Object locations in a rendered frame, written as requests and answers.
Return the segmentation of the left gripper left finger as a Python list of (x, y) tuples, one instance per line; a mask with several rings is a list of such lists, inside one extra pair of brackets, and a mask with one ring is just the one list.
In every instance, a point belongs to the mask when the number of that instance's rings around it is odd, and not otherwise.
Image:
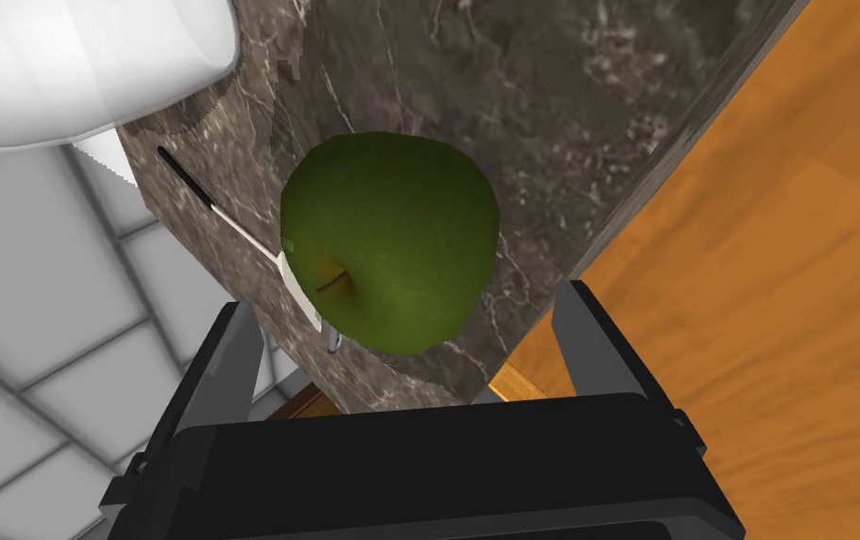
[(245, 301), (225, 304), (169, 399), (145, 458), (155, 458), (186, 428), (247, 420), (263, 352), (252, 306)]

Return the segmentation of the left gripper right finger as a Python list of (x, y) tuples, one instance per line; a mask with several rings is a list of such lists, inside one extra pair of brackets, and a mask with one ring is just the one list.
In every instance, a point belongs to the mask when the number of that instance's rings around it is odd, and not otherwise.
[(561, 280), (556, 285), (551, 326), (577, 395), (633, 393), (674, 410), (656, 378), (583, 281)]

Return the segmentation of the green apple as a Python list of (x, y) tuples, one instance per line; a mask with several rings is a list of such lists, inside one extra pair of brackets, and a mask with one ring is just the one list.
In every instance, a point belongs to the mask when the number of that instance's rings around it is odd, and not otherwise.
[(319, 143), (280, 195), (281, 252), (322, 318), (379, 353), (456, 338), (494, 271), (500, 206), (460, 150), (388, 132)]

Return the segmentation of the black handled spatula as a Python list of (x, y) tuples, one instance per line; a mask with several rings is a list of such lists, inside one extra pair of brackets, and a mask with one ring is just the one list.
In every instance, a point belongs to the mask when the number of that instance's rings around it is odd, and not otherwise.
[(285, 254), (282, 251), (270, 251), (263, 242), (257, 239), (234, 217), (232, 217), (227, 210), (221, 207), (164, 147), (158, 146), (156, 151), (162, 161), (176, 174), (176, 176), (204, 206), (213, 211), (213, 213), (219, 216), (226, 224), (231, 226), (247, 242), (251, 243), (260, 253), (263, 254), (264, 257), (276, 266), (289, 296), (295, 300), (301, 311), (313, 325), (313, 329), (325, 336), (327, 352), (335, 354), (342, 344), (343, 336), (335, 329), (335, 327), (332, 326), (332, 324), (323, 319), (318, 310), (309, 301), (297, 282), (292, 268), (289, 267)]

